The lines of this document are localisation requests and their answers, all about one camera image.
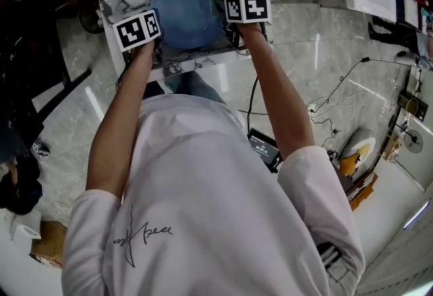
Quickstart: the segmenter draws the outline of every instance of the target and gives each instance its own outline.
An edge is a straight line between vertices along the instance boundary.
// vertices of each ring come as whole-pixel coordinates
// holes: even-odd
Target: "black cable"
[[[245,110],[243,110],[243,109],[239,109],[238,111],[239,111],[239,112],[244,112],[245,114],[248,113],[248,111],[245,111]],[[260,113],[258,113],[258,112],[250,112],[250,115],[268,116],[268,114],[260,114]]]
[[[329,103],[329,99],[332,97],[332,95],[337,91],[338,88],[340,88],[341,84],[344,82],[344,80],[346,80],[346,78],[350,75],[350,73],[358,66],[358,64],[360,63],[367,63],[368,61],[381,61],[384,63],[390,63],[390,64],[400,64],[402,66],[409,66],[408,64],[403,64],[403,63],[398,63],[396,61],[383,61],[381,59],[371,59],[370,57],[364,57],[363,59],[361,59],[360,61],[358,61],[348,72],[345,76],[341,76],[340,77],[340,83],[337,85],[337,87],[331,92],[331,94],[328,95],[328,97],[326,98],[326,100],[316,109],[313,110],[311,109],[310,112],[313,114],[316,114],[321,108],[322,106],[324,106],[325,104]],[[242,109],[239,109],[239,112],[244,112],[245,114],[247,114],[246,116],[246,121],[247,121],[247,128],[248,131],[250,131],[250,115],[257,115],[257,116],[268,116],[268,114],[262,114],[262,113],[258,113],[258,112],[252,112],[252,102],[254,100],[254,92],[256,90],[256,86],[257,86],[257,82],[258,82],[258,77],[256,77],[256,80],[254,81],[254,84],[252,86],[252,91],[251,91],[251,97],[250,97],[250,106],[248,108],[248,111],[244,111]],[[322,122],[316,122],[314,121],[314,119],[312,117],[310,117],[311,122],[313,122],[314,124],[324,124],[327,121],[331,122],[331,136],[326,138],[326,140],[323,142],[322,147],[325,145],[326,141],[328,141],[329,139],[335,139],[337,137],[337,134],[341,131],[338,129],[334,129],[332,128],[332,121],[331,118],[328,118]]]
[[[413,177],[413,175],[403,166],[403,165],[401,165],[399,162],[398,162],[398,160],[397,159],[395,159],[395,162],[398,164],[398,165],[400,165],[402,168],[403,168],[403,170],[404,171],[406,171],[414,180],[417,180],[415,177]]]
[[[330,121],[330,122],[331,122],[331,136],[330,136],[330,137],[327,137],[327,138],[324,140],[324,142],[323,142],[323,144],[322,144],[322,147],[325,146],[326,141],[328,141],[329,139],[334,139],[334,138],[336,138],[336,137],[337,137],[337,134],[341,131],[341,130],[338,130],[338,129],[334,129],[334,128],[332,128],[332,120],[331,120],[331,118],[327,118],[326,120],[324,120],[324,121],[322,121],[322,122],[316,122],[316,121],[314,121],[314,119],[312,119],[312,118],[310,117],[310,121],[313,122],[314,124],[324,124],[324,123],[326,123],[327,121]]]
[[[348,73],[346,74],[346,76],[341,76],[340,77],[340,83],[337,85],[337,87],[331,92],[331,94],[329,94],[328,95],[328,97],[326,98],[326,100],[317,108],[317,110],[315,111],[315,110],[313,110],[313,109],[311,109],[310,110],[310,112],[311,113],[313,113],[313,114],[316,114],[320,109],[321,109],[321,107],[322,106],[324,106],[325,104],[329,104],[329,99],[332,97],[332,95],[337,91],[337,89],[339,89],[340,88],[340,86],[341,86],[341,84],[343,83],[343,81],[346,79],[346,77],[347,76],[349,76],[349,74],[356,68],[356,66],[358,65],[358,64],[360,64],[361,62],[362,63],[365,63],[365,62],[367,62],[367,61],[369,61],[369,58],[368,57],[366,57],[366,58],[363,58],[363,59],[361,59],[358,63],[356,63],[349,71],[348,71]]]
[[[341,76],[340,77],[340,83],[337,85],[337,87],[331,92],[331,94],[328,95],[328,97],[326,98],[326,100],[316,109],[313,110],[311,109],[310,112],[313,114],[316,114],[320,108],[322,106],[324,106],[325,104],[329,104],[329,99],[332,97],[332,95],[337,91],[337,89],[341,86],[341,84],[344,82],[344,80],[346,80],[347,76],[350,75],[350,73],[356,68],[356,66],[360,63],[367,63],[368,61],[381,61],[384,63],[390,63],[390,64],[400,64],[401,66],[410,66],[409,64],[403,64],[403,63],[398,63],[396,61],[382,61],[381,59],[371,59],[370,57],[364,57],[363,59],[361,59],[360,61],[358,61],[349,71],[345,76]]]
[[[248,128],[248,132],[250,131],[250,114],[252,111],[252,101],[254,99],[254,92],[256,90],[257,82],[258,82],[258,77],[256,77],[256,80],[254,81],[254,84],[252,86],[251,98],[250,98],[250,107],[248,108],[248,112],[246,114],[246,125]]]
[[[334,106],[332,106],[332,107],[330,107],[329,109],[327,109],[325,112],[322,112],[321,114],[318,114],[318,115],[316,115],[316,116],[311,116],[311,118],[317,118],[317,117],[319,117],[319,116],[323,116],[323,115],[326,114],[327,112],[331,111],[333,108],[339,106],[343,101],[346,101],[347,98],[350,98],[350,97],[352,97],[353,95],[358,95],[358,94],[365,93],[365,92],[367,92],[367,91],[358,91],[358,92],[353,92],[352,94],[349,94],[348,96],[346,96],[346,97],[344,97],[343,99],[341,99],[339,102],[337,102]],[[352,104],[349,104],[349,105],[353,105],[353,104],[355,104],[355,101],[357,100],[357,98],[358,98],[358,97],[356,97],[356,98],[354,99],[353,103],[352,103]]]
[[[400,70],[401,70],[401,65],[398,67],[398,72],[397,72],[397,75],[395,76],[395,79],[394,79],[394,82],[395,82],[395,90],[394,90],[394,91],[395,91],[397,94],[398,94],[398,92],[397,92],[397,89],[398,89],[397,80],[398,80],[398,76],[400,75]],[[393,104],[393,101],[394,101],[394,94],[391,95],[391,106],[390,106],[390,112],[391,112],[392,108],[397,104],[397,102]]]

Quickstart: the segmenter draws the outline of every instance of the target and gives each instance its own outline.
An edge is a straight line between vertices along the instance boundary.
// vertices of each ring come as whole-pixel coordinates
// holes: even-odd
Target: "glossy tile floor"
[[[392,61],[401,50],[370,41],[369,17],[363,14],[309,4],[273,5],[272,9],[274,50],[304,102],[313,110],[362,57]],[[116,75],[104,34],[87,34],[76,19],[60,20],[58,30],[71,77],[87,67],[93,69],[92,75],[48,117],[41,134],[51,155],[40,163],[44,194],[38,208],[47,219],[67,225],[71,205],[85,188],[91,142],[116,92]],[[312,114],[316,144],[340,152],[351,134],[364,127],[374,131],[378,150],[406,71],[376,61],[359,64],[329,103]],[[204,68],[199,73],[231,107],[248,109],[256,76],[249,59]],[[34,99],[35,106],[42,107],[59,89],[54,87]],[[266,113],[259,85],[253,112]],[[251,125],[273,136],[267,116],[252,115]],[[334,139],[330,138],[332,129],[339,131]],[[365,168],[373,162],[374,154]]]

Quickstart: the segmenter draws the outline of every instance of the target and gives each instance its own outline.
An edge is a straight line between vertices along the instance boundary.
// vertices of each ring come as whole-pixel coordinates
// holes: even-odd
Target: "hand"
[[[141,47],[137,47],[133,50],[133,59],[135,63],[144,63],[146,65],[152,66],[152,54],[154,53],[155,41],[152,40]]]
[[[239,29],[239,31],[241,32],[242,38],[245,42],[247,41],[247,39],[250,40],[254,37],[262,37],[263,39],[265,39],[262,34],[260,24],[258,23],[238,23],[236,24],[236,26],[237,29]]]
[[[9,171],[11,172],[12,183],[14,185],[17,185],[17,183],[18,183],[18,169],[11,162],[5,162],[5,165],[9,169]]]

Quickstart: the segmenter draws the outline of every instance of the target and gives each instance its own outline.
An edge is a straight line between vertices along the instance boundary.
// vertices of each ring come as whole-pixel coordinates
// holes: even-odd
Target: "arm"
[[[64,245],[65,296],[107,295],[102,272],[110,228],[129,175],[139,109],[152,69],[154,43],[125,72],[92,143],[86,190],[76,200]]]
[[[16,186],[18,183],[18,170],[17,170],[16,166],[13,165],[11,162],[5,162],[5,165],[9,169],[9,171],[11,172],[12,184]]]
[[[152,70],[153,48],[153,41],[141,48],[96,132],[90,150],[86,190],[100,189],[122,198],[141,100]]]
[[[295,150],[314,145],[305,104],[256,24],[238,24],[251,52],[275,140],[283,160]]]
[[[316,247],[331,243],[341,253],[331,264],[321,255],[329,295],[353,295],[365,268],[355,219],[336,172],[322,147],[292,153],[281,165],[278,183],[308,228]]]

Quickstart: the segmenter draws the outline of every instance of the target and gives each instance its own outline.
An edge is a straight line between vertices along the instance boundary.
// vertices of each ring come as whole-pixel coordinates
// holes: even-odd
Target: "person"
[[[141,101],[153,52],[144,45],[91,146],[64,247],[65,296],[354,293],[365,262],[336,172],[260,28],[239,30],[284,159],[277,181],[221,98],[192,84]]]
[[[23,216],[31,212],[42,197],[41,174],[31,152],[16,158],[16,165],[6,162],[0,166],[0,208]]]
[[[410,52],[418,55],[427,66],[433,69],[433,30],[428,24],[427,33],[420,33],[415,29],[387,22],[377,16],[373,16],[373,24],[389,30],[391,33],[377,33],[371,22],[368,23],[370,39],[381,43],[401,45],[407,47]]]

